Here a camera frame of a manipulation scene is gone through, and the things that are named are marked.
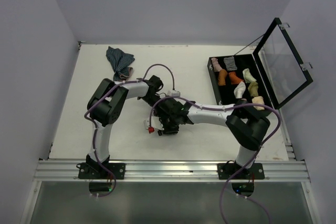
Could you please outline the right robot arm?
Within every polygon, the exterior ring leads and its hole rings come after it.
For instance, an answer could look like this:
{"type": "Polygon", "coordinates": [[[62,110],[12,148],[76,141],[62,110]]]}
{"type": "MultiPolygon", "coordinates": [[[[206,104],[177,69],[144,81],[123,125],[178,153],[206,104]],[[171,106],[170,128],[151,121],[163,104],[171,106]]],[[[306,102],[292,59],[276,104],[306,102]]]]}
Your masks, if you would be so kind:
{"type": "Polygon", "coordinates": [[[162,125],[161,134],[177,134],[184,124],[211,124],[227,127],[240,144],[235,159],[234,172],[246,178],[253,171],[253,163],[261,149],[270,121],[252,104],[238,101],[230,105],[207,105],[175,98],[162,99],[152,107],[151,116],[156,116],[162,125]]]}

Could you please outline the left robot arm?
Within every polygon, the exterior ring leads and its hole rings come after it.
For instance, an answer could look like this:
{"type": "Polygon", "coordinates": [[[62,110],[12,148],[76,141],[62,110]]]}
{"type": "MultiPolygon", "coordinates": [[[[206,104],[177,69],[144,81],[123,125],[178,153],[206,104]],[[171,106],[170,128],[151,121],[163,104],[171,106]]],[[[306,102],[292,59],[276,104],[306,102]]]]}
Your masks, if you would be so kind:
{"type": "Polygon", "coordinates": [[[109,172],[109,141],[113,124],[119,118],[127,99],[150,98],[163,87],[157,76],[149,80],[138,79],[114,82],[103,79],[87,104],[85,119],[94,125],[91,150],[88,157],[93,160],[90,171],[97,178],[104,178],[109,172]]]}

